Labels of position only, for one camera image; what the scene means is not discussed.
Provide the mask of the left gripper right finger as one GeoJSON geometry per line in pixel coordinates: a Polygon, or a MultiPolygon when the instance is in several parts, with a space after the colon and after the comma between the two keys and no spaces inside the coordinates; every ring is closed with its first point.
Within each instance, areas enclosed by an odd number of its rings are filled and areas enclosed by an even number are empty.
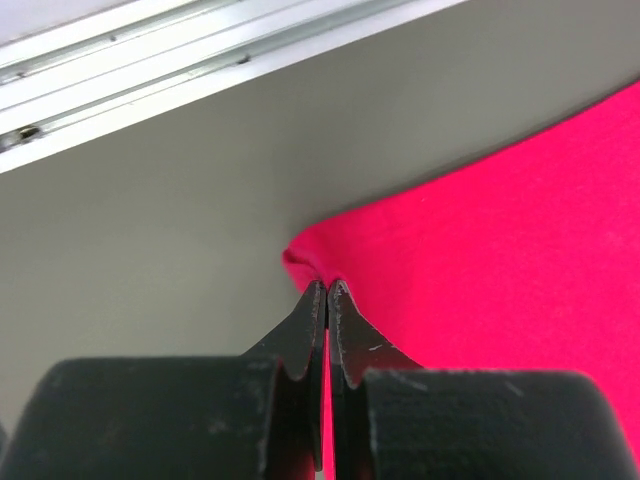
{"type": "Polygon", "coordinates": [[[426,369],[327,297],[339,479],[635,479],[610,404],[563,371],[426,369]]]}

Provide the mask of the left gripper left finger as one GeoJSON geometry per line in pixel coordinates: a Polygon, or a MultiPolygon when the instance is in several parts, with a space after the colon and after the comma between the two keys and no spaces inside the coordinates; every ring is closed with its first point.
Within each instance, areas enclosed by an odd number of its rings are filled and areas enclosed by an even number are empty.
{"type": "Polygon", "coordinates": [[[310,479],[322,466],[326,290],[238,356],[77,358],[40,380],[5,479],[310,479]]]}

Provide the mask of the red t shirt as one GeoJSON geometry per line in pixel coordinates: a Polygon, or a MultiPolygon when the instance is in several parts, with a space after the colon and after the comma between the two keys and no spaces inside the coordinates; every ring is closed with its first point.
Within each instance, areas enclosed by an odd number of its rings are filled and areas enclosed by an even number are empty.
{"type": "Polygon", "coordinates": [[[639,452],[639,87],[300,232],[297,288],[344,281],[424,367],[588,376],[639,452]]]}

